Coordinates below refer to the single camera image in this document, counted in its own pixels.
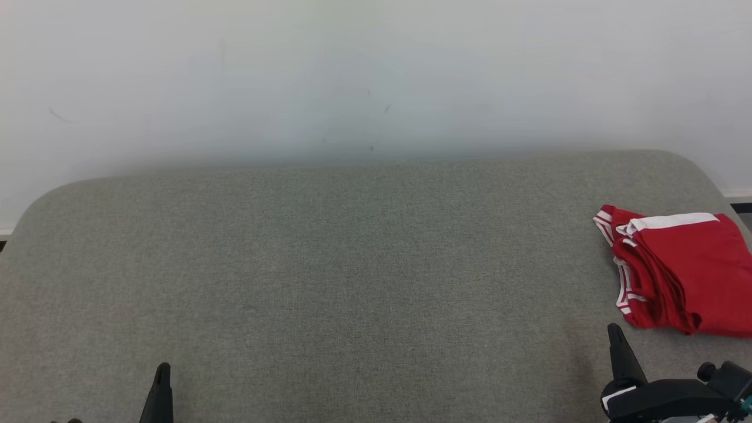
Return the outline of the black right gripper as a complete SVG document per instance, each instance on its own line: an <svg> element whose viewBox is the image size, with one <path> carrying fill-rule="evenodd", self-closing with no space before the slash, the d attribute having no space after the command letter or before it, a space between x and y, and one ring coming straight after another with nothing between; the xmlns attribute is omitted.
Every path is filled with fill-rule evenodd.
<svg viewBox="0 0 752 423"><path fill-rule="evenodd" d="M609 421L744 421L750 416L749 370L731 361L720 367L706 362L696 378L647 382L622 328L610 323L607 333L613 379L601 405Z"/></svg>

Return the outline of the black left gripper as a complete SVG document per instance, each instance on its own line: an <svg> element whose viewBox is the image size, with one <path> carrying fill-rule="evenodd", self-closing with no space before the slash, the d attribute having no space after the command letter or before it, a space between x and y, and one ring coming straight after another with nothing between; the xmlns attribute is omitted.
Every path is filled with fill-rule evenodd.
<svg viewBox="0 0 752 423"><path fill-rule="evenodd" d="M139 421L140 423L174 422L171 365L169 363L161 363L157 367ZM82 421L78 418L72 418L65 423L82 423Z"/></svg>

